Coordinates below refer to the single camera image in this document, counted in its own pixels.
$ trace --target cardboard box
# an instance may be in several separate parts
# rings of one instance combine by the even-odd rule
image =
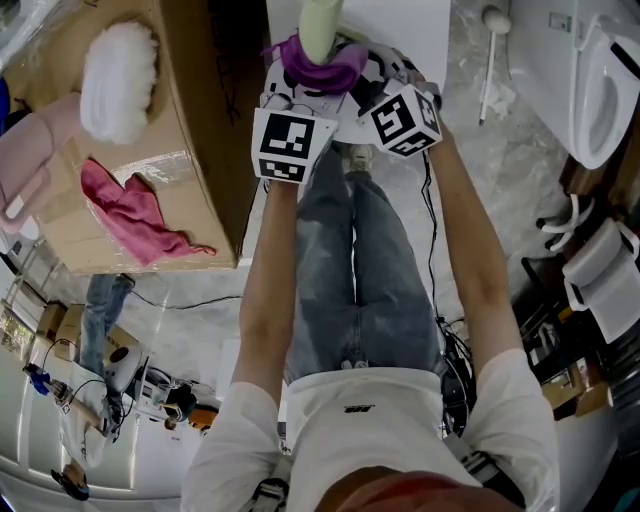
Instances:
[[[56,346],[53,352],[56,357],[71,361],[75,357],[76,350],[80,349],[80,330],[82,326],[82,313],[84,306],[82,304],[73,304],[69,306],[67,314],[62,320],[62,324],[58,328],[56,336]],[[136,345],[138,341],[126,331],[115,325],[107,336],[107,350],[104,355],[105,364],[109,362],[111,354],[120,347],[130,347]]]
[[[38,109],[80,90],[93,39],[113,23],[138,21],[154,33],[158,80],[149,126],[131,146],[94,141],[83,132],[47,164],[52,186],[38,223],[73,272],[116,273],[233,268],[242,247],[257,180],[250,150],[253,111],[265,79],[260,3],[222,0],[85,2],[43,45],[39,66],[14,65],[5,78],[12,97]],[[122,184],[139,173],[154,189],[166,226],[184,231],[203,253],[141,268],[98,222],[80,189],[92,157]]]
[[[573,400],[580,417],[606,406],[608,389],[598,364],[583,358],[545,382],[542,394],[553,410]]]
[[[44,308],[44,312],[40,317],[40,322],[38,322],[36,336],[48,345],[51,345],[56,341],[56,333],[66,313],[66,308],[58,302],[47,304],[47,307]]]

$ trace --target toilet brush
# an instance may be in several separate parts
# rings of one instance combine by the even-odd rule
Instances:
[[[491,31],[491,43],[489,48],[489,65],[487,66],[487,80],[484,85],[482,108],[480,109],[480,126],[484,124],[487,116],[487,104],[491,92],[491,79],[496,58],[496,35],[508,34],[511,30],[511,20],[495,5],[488,5],[482,12],[482,22]]]

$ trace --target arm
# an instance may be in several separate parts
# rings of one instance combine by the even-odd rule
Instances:
[[[449,257],[469,329],[476,376],[495,356],[522,348],[500,241],[444,124],[429,156],[438,182]]]
[[[54,379],[51,384],[45,383],[45,387],[51,392],[54,399],[56,399],[56,402],[58,401],[59,397],[62,398],[62,401],[65,401],[66,395],[69,394],[69,407],[77,411],[81,416],[84,416],[89,427],[93,427],[100,433],[102,433],[102,421],[100,417],[79,399],[71,398],[73,394],[63,382]]]
[[[478,394],[463,439],[496,459],[528,509],[552,510],[560,487],[553,413],[522,350],[500,242],[451,134],[444,132],[430,156]]]
[[[298,187],[272,181],[240,307],[240,355],[232,383],[249,382],[280,403],[293,335]]]
[[[240,308],[240,354],[220,413],[184,479],[182,510],[244,510],[279,459],[278,404],[293,332],[295,185],[272,181]]]

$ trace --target toilet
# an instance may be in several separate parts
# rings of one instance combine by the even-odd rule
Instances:
[[[638,101],[638,12],[623,0],[511,0],[516,91],[587,169],[609,159]]]

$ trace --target jeans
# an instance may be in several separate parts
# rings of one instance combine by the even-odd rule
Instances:
[[[363,361],[441,374],[437,326],[413,249],[369,173],[345,176],[340,156],[328,151],[300,201],[297,235],[287,384]]]
[[[122,312],[124,299],[133,289],[133,282],[122,276],[94,275],[87,291],[87,305],[82,314],[80,351],[76,362],[104,378],[104,356],[107,334]]]

